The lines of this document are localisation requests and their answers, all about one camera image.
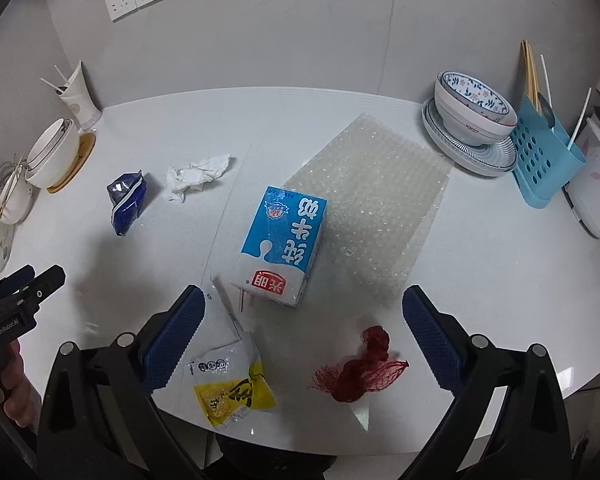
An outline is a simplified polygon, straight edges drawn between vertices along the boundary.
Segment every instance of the milk carton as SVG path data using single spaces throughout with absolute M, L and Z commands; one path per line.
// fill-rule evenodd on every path
M 235 285 L 297 306 L 326 209 L 323 198 L 268 187 L 238 257 Z

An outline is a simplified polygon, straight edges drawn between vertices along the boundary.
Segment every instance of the white table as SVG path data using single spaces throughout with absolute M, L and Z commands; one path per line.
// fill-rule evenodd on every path
M 264 189 L 283 184 L 363 112 L 431 146 L 420 105 L 342 91 L 216 89 L 104 110 L 90 160 L 64 190 L 40 194 L 16 234 L 6 269 L 31 264 L 42 272 L 59 264 L 67 274 L 65 286 L 43 303 L 37 328 L 22 337 L 35 387 L 44 390 L 62 342 L 74 340 L 81 348 L 108 345 L 118 333 L 137 331 L 151 314 L 166 310 L 189 283 L 210 291 L 211 273 L 220 277 L 237 310 L 237 291 L 227 277 Z M 298 138 L 301 143 L 285 150 Z M 184 204 L 157 196 L 128 235 L 116 237 L 106 191 L 113 179 L 142 170 L 149 174 L 149 194 L 155 195 L 152 184 L 163 182 L 168 166 L 227 150 L 235 161 L 219 181 L 189 195 Z M 309 302 L 298 310 L 260 305 L 240 315 L 256 334 L 279 406 L 253 413 L 225 432 L 316 453 L 419 450 L 451 394 L 435 383 L 403 322 L 399 301 L 379 306 L 346 276 L 338 276 L 339 286 L 329 289 L 324 277 L 331 279 L 330 272 L 318 264 L 309 282 L 322 287 L 320 304 Z M 534 210 L 512 176 L 477 178 L 455 167 L 405 286 L 411 283 L 419 283 L 468 333 L 483 333 L 502 348 L 546 345 L 564 396 L 600 372 L 600 240 L 575 221 L 561 195 L 546 209 Z M 320 295 L 314 290 L 313 296 Z M 391 350 L 411 364 L 392 386 L 353 406 L 307 389 L 316 368 L 354 354 L 361 330 L 376 322 L 389 332 Z M 190 390 L 185 364 L 205 346 L 230 337 L 214 297 L 168 386 L 155 392 L 157 404 L 210 428 Z M 502 397 L 496 392 L 480 436 L 492 430 Z

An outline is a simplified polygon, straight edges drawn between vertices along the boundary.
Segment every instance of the red brand logo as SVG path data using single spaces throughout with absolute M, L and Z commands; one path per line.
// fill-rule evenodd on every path
M 270 270 L 256 270 L 251 285 L 274 294 L 282 294 L 285 291 L 286 280 Z

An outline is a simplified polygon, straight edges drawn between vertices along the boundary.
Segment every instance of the white cup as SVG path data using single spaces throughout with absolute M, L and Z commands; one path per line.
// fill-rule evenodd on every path
M 84 82 L 81 61 L 74 73 L 71 74 L 69 85 L 62 92 L 60 98 L 75 115 L 83 130 L 92 128 L 102 117 L 102 112 L 93 104 L 87 85 Z

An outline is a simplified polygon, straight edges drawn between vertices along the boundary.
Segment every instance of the white tissue paper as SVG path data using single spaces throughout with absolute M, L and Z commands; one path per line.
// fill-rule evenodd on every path
M 205 158 L 200 162 L 189 164 L 188 168 L 167 170 L 167 187 L 163 192 L 167 200 L 184 202 L 184 193 L 187 189 L 202 191 L 207 182 L 220 178 L 229 167 L 231 155 L 219 155 Z

